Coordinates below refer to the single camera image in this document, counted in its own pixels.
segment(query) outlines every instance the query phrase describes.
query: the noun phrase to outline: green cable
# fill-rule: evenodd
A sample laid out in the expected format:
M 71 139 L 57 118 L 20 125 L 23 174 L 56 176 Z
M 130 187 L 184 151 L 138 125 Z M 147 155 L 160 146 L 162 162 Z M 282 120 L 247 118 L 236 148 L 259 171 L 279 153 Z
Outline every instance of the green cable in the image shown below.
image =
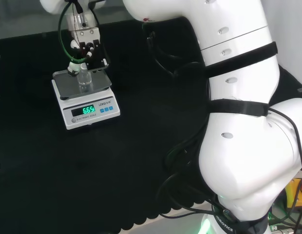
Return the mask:
M 61 12 L 61 15 L 60 15 L 60 19 L 59 19 L 59 23 L 58 23 L 58 38 L 59 38 L 59 41 L 60 41 L 60 44 L 62 46 L 62 49 L 64 51 L 64 53 L 66 54 L 66 56 L 70 59 L 71 62 L 75 63 L 75 64 L 81 64 L 81 63 L 84 63 L 86 58 L 82 58 L 82 59 L 76 59 L 76 58 L 73 58 L 68 52 L 67 50 L 65 49 L 64 47 L 64 44 L 63 44 L 63 41 L 62 41 L 62 36 L 61 36 L 61 23 L 62 23 L 62 19 L 64 17 L 64 14 L 67 12 L 67 10 L 69 9 L 70 5 L 72 3 L 69 2 L 63 9 L 63 11 Z

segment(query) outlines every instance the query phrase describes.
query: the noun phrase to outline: wall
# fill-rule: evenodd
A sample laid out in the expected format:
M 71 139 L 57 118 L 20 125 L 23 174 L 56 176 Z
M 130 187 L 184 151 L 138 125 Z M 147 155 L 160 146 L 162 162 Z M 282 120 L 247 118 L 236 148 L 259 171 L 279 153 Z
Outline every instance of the wall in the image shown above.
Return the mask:
M 302 0 L 262 0 L 279 64 L 302 84 Z
M 96 13 L 100 23 L 132 19 L 122 0 L 107 0 Z M 59 15 L 45 11 L 39 0 L 0 0 L 0 39 L 56 31 L 58 19 Z

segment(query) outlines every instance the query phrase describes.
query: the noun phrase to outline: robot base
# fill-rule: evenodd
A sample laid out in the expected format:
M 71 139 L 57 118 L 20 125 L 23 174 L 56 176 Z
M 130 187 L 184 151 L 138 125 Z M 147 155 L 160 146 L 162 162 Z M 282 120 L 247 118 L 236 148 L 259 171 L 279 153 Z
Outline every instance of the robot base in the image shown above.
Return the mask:
M 52 84 L 68 130 L 120 115 L 120 109 L 111 88 L 86 96 L 61 100 L 54 80 Z
M 229 232 L 233 232 L 233 229 L 226 226 Z M 213 215 L 206 214 L 203 216 L 202 223 L 201 223 L 201 229 L 199 234 L 227 234 L 216 222 L 216 219 Z M 264 234 L 271 234 L 271 230 L 269 226 L 267 226 L 266 231 Z

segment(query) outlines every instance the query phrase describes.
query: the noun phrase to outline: black strap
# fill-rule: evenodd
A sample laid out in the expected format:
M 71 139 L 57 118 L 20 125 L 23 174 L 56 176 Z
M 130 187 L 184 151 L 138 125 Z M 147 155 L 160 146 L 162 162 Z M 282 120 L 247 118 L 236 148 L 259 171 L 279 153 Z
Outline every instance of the black strap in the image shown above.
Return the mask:
M 257 62 L 266 60 L 272 56 L 275 56 L 277 53 L 277 44 L 275 42 L 272 42 L 255 50 L 207 66 L 206 73 L 208 78 L 219 76 L 224 73 L 232 72 L 253 65 Z
M 254 101 L 218 99 L 209 102 L 210 113 L 233 113 L 249 116 L 267 116 L 269 105 Z

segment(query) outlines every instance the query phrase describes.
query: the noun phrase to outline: black cable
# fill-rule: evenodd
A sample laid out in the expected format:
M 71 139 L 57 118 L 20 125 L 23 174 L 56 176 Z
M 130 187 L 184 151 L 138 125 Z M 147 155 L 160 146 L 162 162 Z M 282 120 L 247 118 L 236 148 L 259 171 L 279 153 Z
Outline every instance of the black cable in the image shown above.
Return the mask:
M 186 207 L 186 206 L 180 204 L 173 196 L 170 195 L 170 193 L 168 191 L 167 191 L 167 195 L 169 196 L 170 200 L 175 205 L 177 205 L 177 206 L 179 206 L 181 208 L 184 208 L 185 210 L 197 212 L 197 213 L 200 213 L 200 214 L 208 214 L 208 215 L 215 215 L 215 214 L 217 214 L 215 211 L 206 211 L 206 210 L 200 210 L 200 209 Z
M 175 177 L 177 177 L 179 175 L 179 173 L 176 173 L 175 174 L 175 176 L 173 177 L 173 178 L 175 178 Z M 198 213 L 201 213 L 201 214 L 208 214 L 208 215 L 215 215 L 215 214 L 217 214 L 215 211 L 207 211 L 207 210 L 200 210 L 200 209 L 195 209 L 195 208 L 189 208 L 189 207 L 186 207 L 186 206 L 184 206 L 184 205 L 182 205 L 182 204 L 180 204 L 170 193 L 169 193 L 169 191 L 168 191 L 168 189 L 167 189 L 167 184 L 168 184 L 168 182 L 165 184 L 165 188 L 166 188 L 166 192 L 167 192 L 167 195 L 168 195 L 168 197 L 170 198 L 170 200 L 175 204 L 175 205 L 177 205 L 177 206 L 179 206 L 179 207 L 181 207 L 181 208 L 184 208 L 185 210 L 188 210 L 188 211 L 193 211 L 193 212 L 198 212 Z
M 282 112 L 274 110 L 272 108 L 269 108 L 269 110 L 272 111 L 272 112 L 275 112 L 278 115 L 282 116 L 283 118 L 287 119 L 287 121 L 289 121 L 292 124 L 292 126 L 293 126 L 293 128 L 295 130 L 298 151 L 299 151 L 299 155 L 300 155 L 300 158 L 301 158 L 301 164 L 302 164 L 302 144 L 301 144 L 301 138 L 299 136 L 299 132 L 298 132 L 298 128 L 297 128 L 296 124 L 294 123 L 293 120 L 291 120 L 291 118 L 289 118 L 287 115 L 283 114 Z M 295 229 L 294 229 L 294 234 L 296 234 L 296 232 L 297 232 L 297 229 L 298 229 L 298 227 L 300 225 L 301 219 L 302 219 L 302 210 L 301 210 L 300 215 L 299 215 L 299 217 L 297 219 L 297 223 L 296 223 Z
M 162 185 L 160 186 L 160 188 L 158 189 L 157 193 L 156 193 L 156 196 L 155 196 L 155 200 L 158 201 L 159 200 L 159 197 L 160 197 L 160 194 L 162 192 L 162 190 L 164 188 L 166 188 L 166 186 L 168 185 L 168 183 L 173 180 L 174 178 L 176 178 L 177 176 L 179 176 L 179 173 L 175 173 L 173 175 L 171 175 L 169 178 L 167 178 L 163 183 Z M 194 215 L 194 214 L 209 214 L 209 215 L 215 215 L 216 212 L 213 212 L 213 211 L 205 211 L 205 210 L 199 210 L 199 209 L 194 209 L 194 208 L 189 208 L 189 207 L 185 207 L 183 205 L 181 205 L 180 203 L 178 203 L 172 196 L 169 195 L 169 198 L 171 199 L 171 201 L 173 203 L 175 203 L 177 206 L 181 207 L 181 208 L 184 208 L 185 210 L 189 210 L 189 211 L 193 211 L 192 213 L 188 213 L 188 214 L 184 214 L 184 215 L 179 215 L 179 216 L 167 216 L 167 215 L 164 215 L 164 214 L 160 214 L 160 216 L 164 217 L 164 218 L 169 218 L 169 219 L 176 219 L 176 218 L 182 218 L 182 217 L 186 217 L 188 215 Z
M 285 224 L 285 225 L 290 226 L 290 227 L 292 227 L 292 228 L 294 228 L 295 225 L 296 225 L 296 224 L 293 224 L 293 223 L 288 223 L 288 222 L 285 222 L 285 221 L 281 221 L 281 220 L 280 220 L 278 217 L 276 217 L 274 214 L 271 214 L 271 217 L 273 217 L 273 218 L 277 221 L 276 224 L 282 223 L 282 224 Z
M 178 173 L 175 173 L 173 175 L 171 175 L 169 178 L 167 178 L 162 184 L 161 186 L 159 187 L 159 189 L 157 190 L 157 193 L 156 193 L 156 196 L 155 196 L 155 200 L 158 201 L 159 200 L 159 197 L 160 197 L 160 194 L 162 192 L 162 190 L 166 187 L 166 185 L 172 180 L 174 179 L 175 177 L 178 176 Z M 176 218 L 183 218 L 183 217 L 186 217 L 186 216 L 189 216 L 189 215 L 194 215 L 194 214 L 198 214 L 198 212 L 192 212 L 192 213 L 188 213 L 188 214 L 183 214 L 183 215 L 179 215 L 179 216 L 167 216 L 167 215 L 164 215 L 164 214 L 160 214 L 160 216 L 164 217 L 164 218 L 169 218 L 169 219 L 176 219 Z
M 291 209 L 290 211 L 286 214 L 286 216 L 284 216 L 283 218 L 279 218 L 276 222 L 272 223 L 271 225 L 275 225 L 277 223 L 282 223 L 283 221 L 287 220 L 288 218 L 294 222 L 296 224 L 296 220 L 294 220 L 292 217 L 291 217 L 291 214 L 292 212 L 294 211 L 294 208 L 296 206 L 296 202 L 297 202 L 297 198 L 298 198 L 298 195 L 299 195 L 299 191 L 302 187 L 302 179 L 299 181 L 298 183 L 298 186 L 297 186 L 297 189 L 296 189 L 296 192 L 295 192 L 295 198 L 294 198 L 294 202 L 291 206 Z

